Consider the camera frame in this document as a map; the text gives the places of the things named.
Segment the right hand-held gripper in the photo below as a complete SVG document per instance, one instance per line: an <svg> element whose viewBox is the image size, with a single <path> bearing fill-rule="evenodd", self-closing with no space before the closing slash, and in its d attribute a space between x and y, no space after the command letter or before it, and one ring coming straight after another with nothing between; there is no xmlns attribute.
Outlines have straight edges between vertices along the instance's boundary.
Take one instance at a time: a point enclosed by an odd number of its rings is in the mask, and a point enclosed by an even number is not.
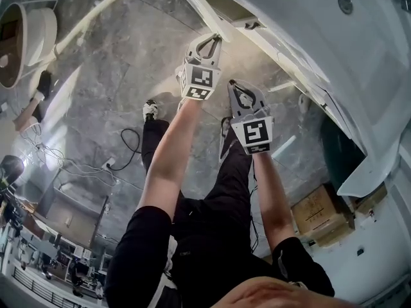
<svg viewBox="0 0 411 308"><path fill-rule="evenodd" d="M235 80L229 80L227 91L233 116L231 128L245 153L253 155L270 151L274 118L270 107L266 107L263 92L245 81ZM245 115L247 111L255 112Z"/></svg>

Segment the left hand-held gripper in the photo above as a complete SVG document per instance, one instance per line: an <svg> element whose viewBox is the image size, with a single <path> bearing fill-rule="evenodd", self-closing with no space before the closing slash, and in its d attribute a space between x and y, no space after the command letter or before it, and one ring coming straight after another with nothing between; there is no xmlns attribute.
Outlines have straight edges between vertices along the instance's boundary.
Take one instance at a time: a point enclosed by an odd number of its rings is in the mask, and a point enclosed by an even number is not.
<svg viewBox="0 0 411 308"><path fill-rule="evenodd" d="M222 42L218 34L206 33L189 44L187 60L175 70L182 98L197 101L210 98L222 74L218 66Z"/></svg>

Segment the person's right forearm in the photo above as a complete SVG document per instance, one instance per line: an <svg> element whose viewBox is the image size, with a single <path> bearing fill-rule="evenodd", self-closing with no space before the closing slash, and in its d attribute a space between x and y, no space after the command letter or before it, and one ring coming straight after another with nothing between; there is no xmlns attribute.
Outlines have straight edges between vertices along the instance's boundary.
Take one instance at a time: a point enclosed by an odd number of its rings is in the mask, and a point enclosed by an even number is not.
<svg viewBox="0 0 411 308"><path fill-rule="evenodd" d="M272 252L282 241L295 236L292 212L271 156L255 154L253 162L263 228Z"/></svg>

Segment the person's left forearm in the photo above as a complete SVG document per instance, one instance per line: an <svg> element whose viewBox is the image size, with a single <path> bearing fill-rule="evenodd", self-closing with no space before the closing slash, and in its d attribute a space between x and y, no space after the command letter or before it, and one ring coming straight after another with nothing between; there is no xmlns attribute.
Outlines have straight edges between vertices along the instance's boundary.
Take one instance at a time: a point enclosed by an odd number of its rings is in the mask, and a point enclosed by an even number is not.
<svg viewBox="0 0 411 308"><path fill-rule="evenodd" d="M157 207L173 219L202 104L186 100L169 125L153 155L139 208Z"/></svg>

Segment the person's right white shoe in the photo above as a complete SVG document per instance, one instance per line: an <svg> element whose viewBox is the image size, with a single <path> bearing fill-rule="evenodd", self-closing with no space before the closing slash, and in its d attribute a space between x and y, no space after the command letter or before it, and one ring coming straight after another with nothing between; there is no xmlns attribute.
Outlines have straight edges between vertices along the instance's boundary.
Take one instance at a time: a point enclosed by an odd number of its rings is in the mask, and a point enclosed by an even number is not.
<svg viewBox="0 0 411 308"><path fill-rule="evenodd" d="M227 135L229 133L229 129L231 128L231 119L232 117L228 116L228 117L224 117L221 120L221 125L220 125L220 140L222 142L225 141L225 139L227 138Z"/></svg>

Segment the person's white shoe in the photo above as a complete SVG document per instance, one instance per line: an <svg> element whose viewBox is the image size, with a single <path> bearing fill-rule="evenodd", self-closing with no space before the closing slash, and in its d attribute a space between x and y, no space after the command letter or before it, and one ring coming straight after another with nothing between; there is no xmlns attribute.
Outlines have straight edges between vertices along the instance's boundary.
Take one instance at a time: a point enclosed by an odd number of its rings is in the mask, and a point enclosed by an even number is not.
<svg viewBox="0 0 411 308"><path fill-rule="evenodd" d="M231 119L232 117L228 116L228 117L224 117L221 120L221 125L220 125L220 140L222 142L225 141L225 139L227 138L227 135L229 133L229 129L231 128Z"/></svg>
<svg viewBox="0 0 411 308"><path fill-rule="evenodd" d="M154 121L158 117L158 105L153 99L148 99L143 105L143 119L144 122Z"/></svg>

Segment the person's right leg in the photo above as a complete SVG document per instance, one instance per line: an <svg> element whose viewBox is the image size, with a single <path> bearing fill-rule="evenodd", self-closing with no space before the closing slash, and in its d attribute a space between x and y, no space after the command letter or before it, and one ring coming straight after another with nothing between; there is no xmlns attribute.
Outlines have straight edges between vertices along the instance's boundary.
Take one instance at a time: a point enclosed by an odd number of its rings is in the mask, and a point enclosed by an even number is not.
<svg viewBox="0 0 411 308"><path fill-rule="evenodd" d="M232 128L224 133L220 165L214 187L204 198L211 221L222 227L221 233L236 246L251 252L251 203L249 173L252 157L245 153Z"/></svg>

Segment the person's left white shoe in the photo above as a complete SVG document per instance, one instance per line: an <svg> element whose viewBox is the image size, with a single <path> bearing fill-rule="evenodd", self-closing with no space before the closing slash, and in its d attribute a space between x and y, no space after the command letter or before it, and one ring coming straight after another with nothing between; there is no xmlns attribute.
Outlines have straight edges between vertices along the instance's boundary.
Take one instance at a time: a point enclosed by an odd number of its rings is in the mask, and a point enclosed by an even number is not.
<svg viewBox="0 0 411 308"><path fill-rule="evenodd" d="M144 122L154 121L158 117L158 105L153 99L148 99L143 105L143 119Z"/></svg>

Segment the white long bar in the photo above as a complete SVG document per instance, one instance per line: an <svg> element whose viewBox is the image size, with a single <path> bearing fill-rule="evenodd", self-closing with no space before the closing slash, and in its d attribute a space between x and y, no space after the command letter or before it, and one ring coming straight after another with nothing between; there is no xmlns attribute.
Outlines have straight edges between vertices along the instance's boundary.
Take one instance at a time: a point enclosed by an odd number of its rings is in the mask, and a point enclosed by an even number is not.
<svg viewBox="0 0 411 308"><path fill-rule="evenodd" d="M55 44L53 50L55 58L61 54L61 52L77 36L77 34L80 32L86 32L90 23L115 1L117 0L102 0L91 11L89 11L60 42Z"/></svg>

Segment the cardboard box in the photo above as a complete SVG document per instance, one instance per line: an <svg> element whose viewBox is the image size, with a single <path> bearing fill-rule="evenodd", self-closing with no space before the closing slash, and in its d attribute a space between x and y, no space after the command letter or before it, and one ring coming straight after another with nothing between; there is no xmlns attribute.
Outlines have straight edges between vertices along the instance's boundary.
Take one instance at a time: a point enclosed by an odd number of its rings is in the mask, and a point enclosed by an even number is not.
<svg viewBox="0 0 411 308"><path fill-rule="evenodd" d="M299 235L328 247L355 230L354 214L330 183L322 184L291 208Z"/></svg>
<svg viewBox="0 0 411 308"><path fill-rule="evenodd" d="M349 200L353 206L354 211L360 214L368 214L377 204L380 203L387 195L385 184L381 184L375 191L364 196L363 198L357 198L350 196Z"/></svg>

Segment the person's black shirt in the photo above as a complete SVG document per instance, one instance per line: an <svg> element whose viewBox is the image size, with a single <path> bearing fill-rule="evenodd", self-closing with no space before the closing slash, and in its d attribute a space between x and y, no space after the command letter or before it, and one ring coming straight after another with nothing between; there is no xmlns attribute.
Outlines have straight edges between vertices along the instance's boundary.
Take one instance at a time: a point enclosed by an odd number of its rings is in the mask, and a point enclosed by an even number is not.
<svg viewBox="0 0 411 308"><path fill-rule="evenodd" d="M280 242L266 262L252 254L249 233L235 226L221 205L209 207L204 200L181 203L174 219L157 207L136 210L109 264L109 308L148 308L167 262L177 291L162 297L159 308L210 308L254 277L300 282L334 296L326 272L298 238Z"/></svg>

